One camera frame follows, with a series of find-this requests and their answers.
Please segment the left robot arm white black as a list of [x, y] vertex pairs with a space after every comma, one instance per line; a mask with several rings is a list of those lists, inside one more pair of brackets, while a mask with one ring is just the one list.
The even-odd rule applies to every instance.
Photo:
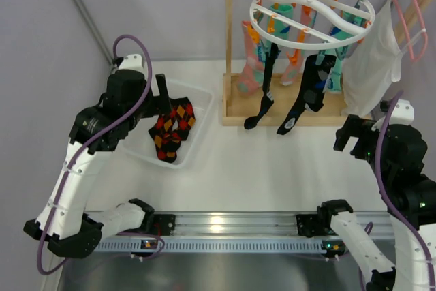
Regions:
[[100, 170], [120, 141], [140, 119], [170, 111], [166, 77], [158, 74], [155, 79], [157, 96], [147, 89], [150, 82], [142, 72], [118, 69], [109, 75], [98, 103], [76, 115], [63, 169], [48, 204], [23, 228], [56, 256], [86, 258], [104, 239], [153, 229], [153, 207], [137, 198], [97, 214], [86, 213], [85, 208]]

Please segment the black sock blue grey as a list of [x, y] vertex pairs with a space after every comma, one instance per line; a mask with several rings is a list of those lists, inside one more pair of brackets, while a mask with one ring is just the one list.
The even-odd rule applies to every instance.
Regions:
[[286, 135], [298, 122], [305, 110], [319, 112], [324, 106], [324, 89], [331, 69], [336, 63], [334, 55], [310, 55], [305, 61], [296, 101], [288, 112], [277, 134]]

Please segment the pink sock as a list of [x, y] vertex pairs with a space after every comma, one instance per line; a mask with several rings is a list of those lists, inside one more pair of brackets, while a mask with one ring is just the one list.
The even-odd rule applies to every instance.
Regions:
[[[300, 23], [307, 27], [313, 28], [316, 20], [317, 12], [311, 8], [302, 5], [300, 13]], [[299, 73], [303, 59], [305, 58], [305, 50], [296, 49], [293, 55], [287, 54], [289, 64], [282, 74], [280, 83], [283, 86], [288, 86], [295, 81], [297, 73]]]
[[245, 46], [245, 66], [237, 81], [238, 90], [251, 95], [264, 81], [265, 46], [257, 31], [249, 21], [241, 22]]

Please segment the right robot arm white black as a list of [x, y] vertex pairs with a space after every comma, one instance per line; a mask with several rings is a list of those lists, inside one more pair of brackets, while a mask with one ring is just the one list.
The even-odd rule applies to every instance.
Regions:
[[371, 166], [394, 231], [395, 260], [385, 257], [357, 214], [344, 199], [329, 200], [315, 214], [296, 217], [298, 234], [307, 238], [338, 236], [324, 244], [325, 258], [349, 254], [359, 267], [363, 290], [435, 289], [435, 182], [423, 174], [427, 144], [406, 124], [376, 122], [350, 115], [336, 132], [334, 149], [342, 151], [351, 137], [351, 156]]

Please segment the white round clip hanger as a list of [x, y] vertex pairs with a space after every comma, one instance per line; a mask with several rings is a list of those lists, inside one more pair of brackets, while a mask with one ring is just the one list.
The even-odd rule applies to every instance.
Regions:
[[375, 20], [368, 0], [253, 0], [247, 33], [296, 50], [329, 50], [364, 39]]

